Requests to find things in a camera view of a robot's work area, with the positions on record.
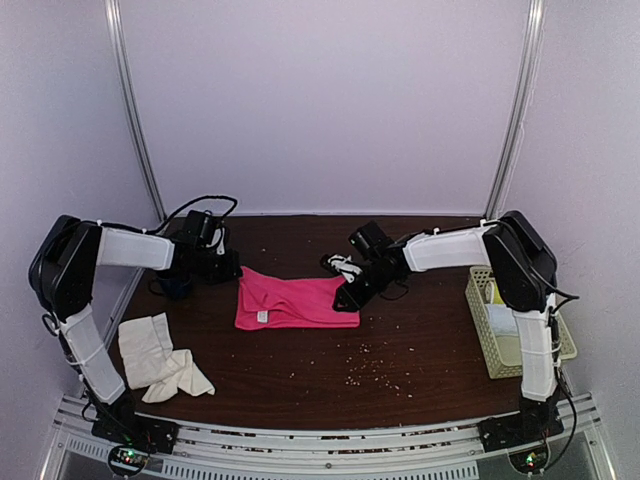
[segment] wooden surface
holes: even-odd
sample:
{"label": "wooden surface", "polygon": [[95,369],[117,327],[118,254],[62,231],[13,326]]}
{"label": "wooden surface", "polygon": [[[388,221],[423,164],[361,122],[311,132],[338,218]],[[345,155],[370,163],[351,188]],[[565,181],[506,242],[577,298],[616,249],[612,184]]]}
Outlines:
{"label": "wooden surface", "polygon": [[[324,277],[325,253],[356,254],[347,237],[369,218],[231,218],[243,265],[280,278]],[[469,218],[381,217],[392,237]],[[213,396],[148,405],[141,412],[230,426],[291,429],[431,424],[517,408],[520,379],[490,380],[464,297],[467,268],[414,275],[404,298],[376,298],[357,329],[234,327],[237,283],[196,285],[172,302],[147,292],[147,274],[125,319],[166,312],[176,349],[189,348]],[[118,370],[117,343],[111,349]],[[144,390],[135,392],[140,400]]]}

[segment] pink towel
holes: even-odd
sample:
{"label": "pink towel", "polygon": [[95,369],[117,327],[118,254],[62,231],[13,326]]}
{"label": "pink towel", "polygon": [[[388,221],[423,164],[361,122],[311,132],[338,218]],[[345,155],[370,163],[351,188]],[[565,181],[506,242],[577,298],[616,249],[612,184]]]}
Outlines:
{"label": "pink towel", "polygon": [[343,277],[280,280],[242,267],[236,327],[355,328],[360,314],[336,312],[333,300]]}

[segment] white wall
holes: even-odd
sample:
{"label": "white wall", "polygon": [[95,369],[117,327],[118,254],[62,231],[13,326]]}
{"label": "white wall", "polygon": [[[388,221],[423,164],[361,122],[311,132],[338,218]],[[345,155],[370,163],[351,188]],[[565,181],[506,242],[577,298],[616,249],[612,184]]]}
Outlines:
{"label": "white wall", "polygon": [[484,211],[527,0],[122,2],[168,209]]}
{"label": "white wall", "polygon": [[523,210],[582,295],[568,364],[592,391],[622,478],[640,472],[640,3],[548,2],[542,61],[506,208]]}
{"label": "white wall", "polygon": [[[124,116],[104,2],[0,1],[0,477],[34,478],[76,378],[27,269],[58,215],[153,225]],[[95,289],[101,327],[131,272]]]}

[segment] white cloth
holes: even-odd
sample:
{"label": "white cloth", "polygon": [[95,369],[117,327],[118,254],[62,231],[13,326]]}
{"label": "white cloth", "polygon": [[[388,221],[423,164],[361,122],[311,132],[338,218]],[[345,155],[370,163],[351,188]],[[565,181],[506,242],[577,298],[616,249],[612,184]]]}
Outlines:
{"label": "white cloth", "polygon": [[178,388],[194,397],[215,393],[194,363],[191,350],[173,350],[164,313],[122,322],[118,344],[129,386],[149,387],[143,402],[164,402],[178,393]]}
{"label": "white cloth", "polygon": [[489,325],[497,337],[517,337],[518,327],[513,311],[506,305],[488,304]]}

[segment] plastic basket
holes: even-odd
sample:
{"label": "plastic basket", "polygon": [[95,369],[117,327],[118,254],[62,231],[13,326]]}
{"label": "plastic basket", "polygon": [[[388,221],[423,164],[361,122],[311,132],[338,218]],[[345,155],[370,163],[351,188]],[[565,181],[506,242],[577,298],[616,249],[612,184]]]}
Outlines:
{"label": "plastic basket", "polygon": [[[519,377],[522,375],[520,339],[507,336],[496,337],[489,325],[484,291],[489,279],[493,278],[493,272],[488,267],[471,267],[469,273],[469,283],[467,284],[465,295],[469,302],[471,316],[478,332],[480,344],[482,345],[482,353],[487,364],[489,377]],[[560,359],[564,361],[576,358],[578,349],[560,314],[558,314],[558,323],[561,342]]]}

